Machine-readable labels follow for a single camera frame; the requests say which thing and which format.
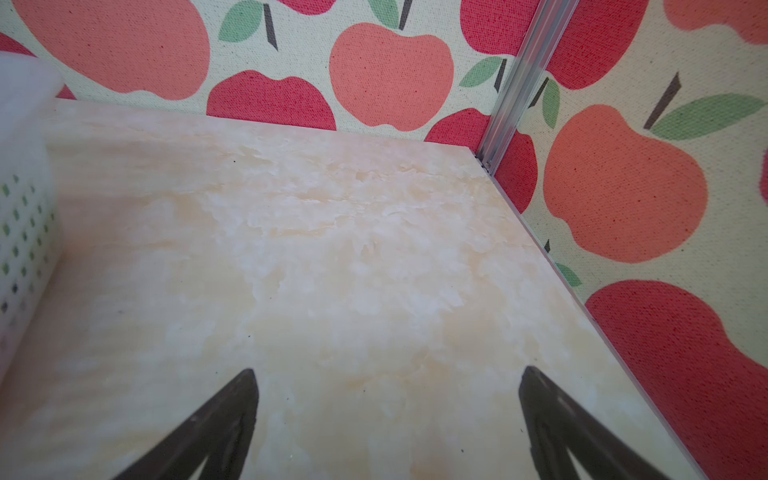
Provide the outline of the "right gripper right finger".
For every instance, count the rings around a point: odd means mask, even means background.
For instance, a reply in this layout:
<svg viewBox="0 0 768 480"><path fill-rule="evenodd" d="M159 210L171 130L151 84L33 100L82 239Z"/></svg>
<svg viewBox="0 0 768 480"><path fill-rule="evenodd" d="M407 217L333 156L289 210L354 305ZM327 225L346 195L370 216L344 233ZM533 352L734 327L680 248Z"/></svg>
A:
<svg viewBox="0 0 768 480"><path fill-rule="evenodd" d="M519 398L531 457L541 479L577 479L575 462L593 479L663 480L667 477L537 367L525 368Z"/></svg>

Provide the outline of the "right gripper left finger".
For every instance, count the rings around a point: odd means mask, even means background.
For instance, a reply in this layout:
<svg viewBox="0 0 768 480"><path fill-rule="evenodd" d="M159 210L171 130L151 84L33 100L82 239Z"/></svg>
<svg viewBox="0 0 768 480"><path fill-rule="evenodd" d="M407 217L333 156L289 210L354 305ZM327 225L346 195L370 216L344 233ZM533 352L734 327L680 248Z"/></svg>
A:
<svg viewBox="0 0 768 480"><path fill-rule="evenodd" d="M256 426L255 372L242 370L119 479L238 479Z"/></svg>

